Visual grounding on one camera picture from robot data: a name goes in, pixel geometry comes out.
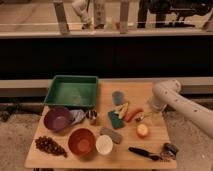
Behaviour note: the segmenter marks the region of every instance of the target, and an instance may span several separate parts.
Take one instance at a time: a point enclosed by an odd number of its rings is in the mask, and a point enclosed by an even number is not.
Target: black wall
[[[213,36],[0,39],[0,79],[213,76]]]

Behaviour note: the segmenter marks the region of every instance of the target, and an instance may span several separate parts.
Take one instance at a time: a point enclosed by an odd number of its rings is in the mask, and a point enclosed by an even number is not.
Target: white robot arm
[[[213,111],[184,98],[178,94],[180,90],[181,84],[177,80],[156,83],[149,100],[150,107],[153,111],[162,111],[170,105],[213,139]]]
[[[84,25],[90,25],[91,24],[91,18],[89,17],[89,14],[86,10],[87,3],[85,0],[72,0],[71,2],[72,8],[75,11],[76,15],[78,15],[81,19],[81,22],[84,23]]]

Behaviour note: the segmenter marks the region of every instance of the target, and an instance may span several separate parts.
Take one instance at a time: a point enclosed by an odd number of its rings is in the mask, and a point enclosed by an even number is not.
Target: green tray
[[[90,109],[96,105],[98,77],[56,75],[44,100],[48,106]]]

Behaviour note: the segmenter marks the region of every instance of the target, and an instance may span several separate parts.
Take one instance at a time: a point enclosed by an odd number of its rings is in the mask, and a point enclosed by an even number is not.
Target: orange carrot
[[[132,120],[132,118],[140,112],[143,112],[143,109],[142,108],[136,108],[136,109],[130,111],[129,113],[127,113],[124,120],[126,122],[130,122]]]

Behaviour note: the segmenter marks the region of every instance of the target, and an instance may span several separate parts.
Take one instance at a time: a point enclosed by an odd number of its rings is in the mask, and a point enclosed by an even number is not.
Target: wooden table
[[[30,147],[25,167],[27,168],[86,168],[86,169],[175,169],[176,161],[160,162],[152,161],[128,151],[128,147],[140,147],[150,152],[160,153],[163,143],[170,142],[167,128],[162,117],[162,113],[153,114],[151,117],[145,118],[144,122],[150,128],[148,137],[141,139],[136,135],[137,123],[133,120],[125,123],[125,127],[116,130],[123,136],[120,145],[114,144],[113,151],[107,156],[101,156],[96,149],[88,156],[78,158],[72,154],[68,148],[68,138],[73,131],[78,128],[85,127],[90,129],[96,137],[102,126],[112,128],[107,113],[114,109],[112,102],[112,93],[116,90],[125,94],[125,99],[130,102],[129,110],[137,107],[143,107],[145,112],[149,112],[150,108],[146,104],[147,100],[152,96],[152,83],[141,82],[110,82],[102,81],[98,86],[98,96],[96,110],[99,114],[98,124],[91,126],[88,120],[84,120],[82,124],[68,127],[60,133],[53,133],[47,130],[43,125],[43,119],[48,107],[44,108],[41,119],[38,124],[32,145]],[[63,156],[53,156],[39,151],[35,147],[35,139],[39,136],[50,136],[68,152],[68,158]]]

